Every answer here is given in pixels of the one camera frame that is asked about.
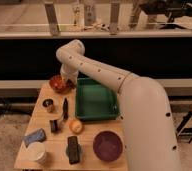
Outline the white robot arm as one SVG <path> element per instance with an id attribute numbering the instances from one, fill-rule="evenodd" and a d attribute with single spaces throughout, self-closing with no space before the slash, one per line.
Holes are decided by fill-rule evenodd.
<path id="1" fill-rule="evenodd" d="M 171 108 L 156 80 L 84 55 L 75 39 L 56 51 L 65 79 L 83 73 L 119 95 L 128 171 L 182 171 Z"/>

